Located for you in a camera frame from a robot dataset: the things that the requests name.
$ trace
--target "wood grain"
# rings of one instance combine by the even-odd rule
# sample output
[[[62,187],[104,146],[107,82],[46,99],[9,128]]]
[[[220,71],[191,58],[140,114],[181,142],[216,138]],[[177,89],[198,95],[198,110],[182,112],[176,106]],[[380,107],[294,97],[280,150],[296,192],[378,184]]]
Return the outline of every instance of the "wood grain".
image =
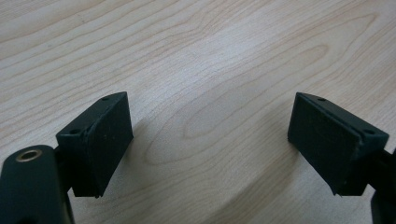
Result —
[[[135,139],[77,223],[371,223],[287,141],[294,94],[396,146],[396,2],[0,1],[0,161],[128,91]]]

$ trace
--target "wooden table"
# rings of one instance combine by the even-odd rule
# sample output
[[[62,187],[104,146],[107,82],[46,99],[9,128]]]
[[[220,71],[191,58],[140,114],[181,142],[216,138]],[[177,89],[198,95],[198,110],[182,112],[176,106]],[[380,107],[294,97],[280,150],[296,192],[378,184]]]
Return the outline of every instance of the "wooden table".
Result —
[[[0,2],[0,161],[128,91],[135,139],[77,223],[371,223],[288,143],[295,92],[396,146],[396,2]]]

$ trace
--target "black clamp jaw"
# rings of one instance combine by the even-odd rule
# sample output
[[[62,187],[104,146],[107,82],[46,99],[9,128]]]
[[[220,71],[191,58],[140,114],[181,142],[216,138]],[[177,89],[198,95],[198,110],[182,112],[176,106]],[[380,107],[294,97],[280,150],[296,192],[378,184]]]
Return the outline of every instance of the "black clamp jaw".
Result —
[[[10,155],[0,179],[0,223],[75,223],[67,191],[103,196],[134,138],[126,92],[108,95],[56,134],[59,146]]]
[[[374,224],[396,223],[396,153],[389,135],[332,102],[297,93],[289,141],[330,186],[332,193],[361,196],[368,184]]]

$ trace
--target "light wood surface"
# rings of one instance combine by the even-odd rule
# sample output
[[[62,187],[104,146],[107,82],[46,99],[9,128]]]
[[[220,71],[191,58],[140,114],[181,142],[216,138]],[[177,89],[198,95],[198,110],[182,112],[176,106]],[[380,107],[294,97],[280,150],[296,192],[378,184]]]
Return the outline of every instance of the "light wood surface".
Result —
[[[135,139],[77,223],[371,223],[287,141],[297,91],[396,147],[396,1],[0,1],[0,161],[128,91]]]

